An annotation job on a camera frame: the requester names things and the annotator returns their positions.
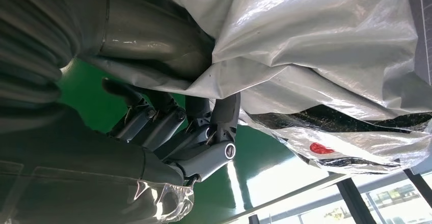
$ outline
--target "clear plastic wrap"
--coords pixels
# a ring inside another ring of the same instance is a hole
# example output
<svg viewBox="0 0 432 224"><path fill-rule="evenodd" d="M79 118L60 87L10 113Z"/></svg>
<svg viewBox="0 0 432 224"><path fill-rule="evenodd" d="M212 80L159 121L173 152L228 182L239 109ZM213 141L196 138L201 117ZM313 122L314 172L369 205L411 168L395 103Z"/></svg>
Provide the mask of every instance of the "clear plastic wrap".
<svg viewBox="0 0 432 224"><path fill-rule="evenodd" d="M130 201L133 203L139 200L145 192L150 192L156 209L155 215L129 222L133 223L170 223L176 222L185 217L194 205L194 190L192 187L176 186L168 183L154 183L144 180L137 181L137 191Z"/></svg>
<svg viewBox="0 0 432 224"><path fill-rule="evenodd" d="M88 62L138 87L207 98L241 91L249 126L328 171L389 173L428 156L432 87L414 72L409 0L173 1L216 39L212 65L194 82Z"/></svg>
<svg viewBox="0 0 432 224"><path fill-rule="evenodd" d="M192 209L192 187L0 161L5 223L170 223Z"/></svg>

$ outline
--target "screw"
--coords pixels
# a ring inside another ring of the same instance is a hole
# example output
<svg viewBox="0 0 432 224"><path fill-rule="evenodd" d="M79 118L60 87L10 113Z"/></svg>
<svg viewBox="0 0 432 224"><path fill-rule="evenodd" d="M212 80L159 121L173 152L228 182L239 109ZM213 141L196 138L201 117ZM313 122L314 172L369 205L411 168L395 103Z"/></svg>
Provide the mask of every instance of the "screw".
<svg viewBox="0 0 432 224"><path fill-rule="evenodd" d="M186 114L184 113L183 110L178 110L177 113L176 113L176 116L177 116L177 119L179 121L182 121L186 117Z"/></svg>
<svg viewBox="0 0 432 224"><path fill-rule="evenodd" d="M153 118L156 115L156 111L154 111L154 109L150 109L149 111L147 111L147 117L149 119Z"/></svg>
<svg viewBox="0 0 432 224"><path fill-rule="evenodd" d="M228 159L232 159L235 156L235 146L233 144L228 144L225 148L225 156Z"/></svg>

